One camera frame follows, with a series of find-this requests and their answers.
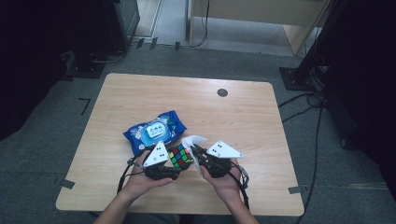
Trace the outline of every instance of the desk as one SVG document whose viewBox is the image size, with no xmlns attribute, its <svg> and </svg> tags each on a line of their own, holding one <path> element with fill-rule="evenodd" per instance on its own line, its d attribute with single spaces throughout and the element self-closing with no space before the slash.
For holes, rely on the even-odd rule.
<svg viewBox="0 0 396 224">
<path fill-rule="evenodd" d="M 218 96 L 225 89 L 226 97 Z M 217 140 L 245 154 L 253 215 L 299 216 L 304 207 L 296 187 L 290 152 L 271 84 L 187 77 L 110 74 L 106 77 L 56 206 L 61 210 L 103 211 L 116 196 L 120 176 L 133 156 L 122 135 L 131 126 L 175 109 L 187 130 L 210 147 Z M 131 211 L 176 214 L 229 214 L 195 166 L 171 185 L 156 188 Z"/>
<path fill-rule="evenodd" d="M 190 44 L 194 17 L 205 17 L 208 0 L 191 0 Z M 210 1 L 209 18 L 283 24 L 291 49 L 297 54 L 312 30 L 328 14 L 332 0 L 216 0 Z"/>
</svg>

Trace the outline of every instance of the rubik's cube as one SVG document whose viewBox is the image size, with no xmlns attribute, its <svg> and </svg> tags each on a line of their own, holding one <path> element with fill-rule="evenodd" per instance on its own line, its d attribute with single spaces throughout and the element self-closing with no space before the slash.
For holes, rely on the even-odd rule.
<svg viewBox="0 0 396 224">
<path fill-rule="evenodd" d="M 177 147 L 171 147 L 168 155 L 174 167 L 181 168 L 182 170 L 186 170 L 194 162 L 190 152 L 181 144 Z"/>
</svg>

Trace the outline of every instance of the person's right hand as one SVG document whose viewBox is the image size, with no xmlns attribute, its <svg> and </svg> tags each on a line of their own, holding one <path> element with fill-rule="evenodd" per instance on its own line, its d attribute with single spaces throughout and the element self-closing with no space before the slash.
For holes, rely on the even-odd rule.
<svg viewBox="0 0 396 224">
<path fill-rule="evenodd" d="M 238 165 L 238 161 L 236 159 L 231 159 L 231 162 Z M 241 172 L 238 167 L 232 164 L 232 168 L 230 172 L 238 179 L 241 178 Z M 236 184 L 235 180 L 230 175 L 225 175 L 220 178 L 212 178 L 210 173 L 206 170 L 204 166 L 201 166 L 202 176 L 204 179 L 213 185 L 216 193 L 219 197 L 225 202 L 230 203 L 234 200 L 241 201 L 241 196 L 239 194 L 239 187 Z"/>
</svg>

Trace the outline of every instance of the wet wipes package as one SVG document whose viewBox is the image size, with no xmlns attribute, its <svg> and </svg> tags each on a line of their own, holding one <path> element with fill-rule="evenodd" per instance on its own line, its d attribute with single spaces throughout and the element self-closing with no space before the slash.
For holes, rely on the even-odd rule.
<svg viewBox="0 0 396 224">
<path fill-rule="evenodd" d="M 145 147 L 163 141 L 166 145 L 176 141 L 187 128 L 175 110 L 162 113 L 156 119 L 136 124 L 124 136 L 131 142 L 132 152 L 137 155 Z"/>
</svg>

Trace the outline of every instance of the person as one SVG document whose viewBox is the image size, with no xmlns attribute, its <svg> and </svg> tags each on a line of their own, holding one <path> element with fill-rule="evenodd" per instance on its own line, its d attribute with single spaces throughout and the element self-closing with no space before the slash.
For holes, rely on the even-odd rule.
<svg viewBox="0 0 396 224">
<path fill-rule="evenodd" d="M 145 151 L 141 157 L 136 159 L 136 163 L 142 164 L 143 159 L 146 158 L 148 153 L 148 151 Z M 236 165 L 238 164 L 236 159 L 232 159 L 232 162 Z M 201 166 L 201 170 L 203 178 L 213 186 L 215 192 L 230 210 L 235 223 L 259 223 L 242 202 L 239 188 L 237 187 L 235 180 L 233 180 L 229 175 L 221 178 L 212 178 L 204 166 Z M 153 180 L 146 177 L 142 172 L 143 170 L 140 167 L 134 166 L 130 178 L 124 188 L 93 222 L 94 224 L 122 223 L 128 213 L 129 207 L 135 200 L 152 188 L 166 186 L 173 182 L 173 179 L 171 178 Z M 237 167 L 233 167 L 231 169 L 231 173 L 240 179 L 241 173 Z"/>
</svg>

